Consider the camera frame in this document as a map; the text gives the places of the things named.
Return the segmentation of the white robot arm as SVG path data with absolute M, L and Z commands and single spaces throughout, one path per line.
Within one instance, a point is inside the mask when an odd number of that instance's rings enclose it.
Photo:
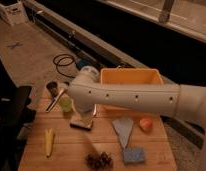
M 83 67 L 68 87 L 76 111 L 96 104 L 124 107 L 188 121 L 205 131 L 198 171 L 206 171 L 206 87 L 179 84 L 100 84 L 99 71 Z

